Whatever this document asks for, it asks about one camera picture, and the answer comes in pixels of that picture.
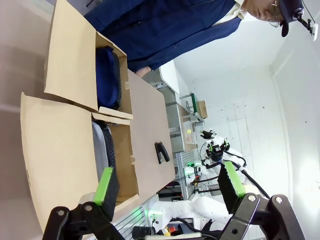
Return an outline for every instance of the blue pouch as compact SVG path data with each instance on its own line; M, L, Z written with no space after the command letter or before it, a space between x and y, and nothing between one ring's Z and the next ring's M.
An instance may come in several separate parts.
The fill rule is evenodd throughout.
M118 109L121 103L120 63L111 47L95 50L95 72L98 107Z

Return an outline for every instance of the navy blue jacket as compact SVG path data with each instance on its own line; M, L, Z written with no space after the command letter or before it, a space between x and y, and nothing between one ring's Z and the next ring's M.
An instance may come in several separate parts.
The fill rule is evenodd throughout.
M152 70L179 55L229 36L236 17L216 26L234 0L104 0L85 15L95 29L126 54L128 68Z

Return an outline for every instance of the hand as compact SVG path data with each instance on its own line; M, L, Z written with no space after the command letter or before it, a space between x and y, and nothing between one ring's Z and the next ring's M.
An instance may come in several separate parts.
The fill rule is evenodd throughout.
M142 78L145 74L147 74L150 71L151 71L151 68L146 66L136 71L135 74L138 75L140 78Z

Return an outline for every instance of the green gripper pad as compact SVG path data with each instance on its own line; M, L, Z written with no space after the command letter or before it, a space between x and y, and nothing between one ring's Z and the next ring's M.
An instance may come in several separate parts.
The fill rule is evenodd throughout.
M114 217L119 187L116 170L113 167L106 167L100 178L93 202L101 206L110 222Z
M224 164L221 164L218 183L226 209L229 214L234 214L246 194L246 190L232 162L225 161Z

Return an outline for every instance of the baseball cap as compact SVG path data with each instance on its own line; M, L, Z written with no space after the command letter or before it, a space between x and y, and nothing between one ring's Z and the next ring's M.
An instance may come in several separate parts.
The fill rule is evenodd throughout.
M288 35L289 23L297 20L299 14L304 14L302 0L279 0L279 6L284 18L280 23L282 26L282 37Z

